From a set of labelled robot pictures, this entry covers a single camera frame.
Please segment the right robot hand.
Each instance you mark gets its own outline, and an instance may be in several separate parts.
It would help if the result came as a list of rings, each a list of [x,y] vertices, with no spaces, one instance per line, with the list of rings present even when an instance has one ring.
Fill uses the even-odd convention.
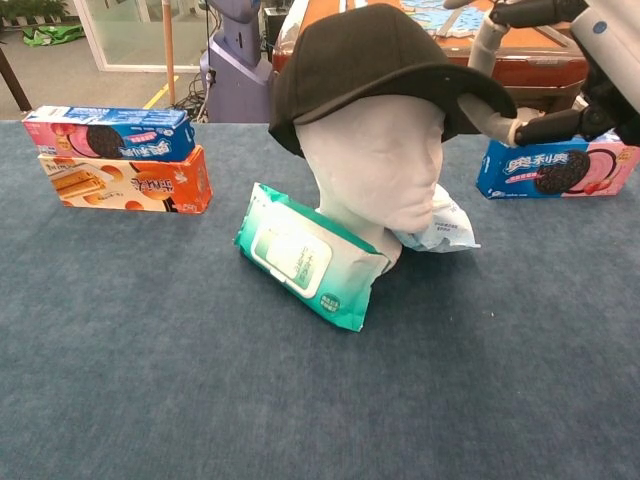
[[[609,130],[639,144],[639,3],[637,1],[498,1],[485,14],[468,66],[491,74],[511,28],[570,24],[589,71],[581,87],[587,106],[537,118],[509,118],[473,94],[457,103],[482,134],[509,146],[554,143],[578,135],[593,140]]]

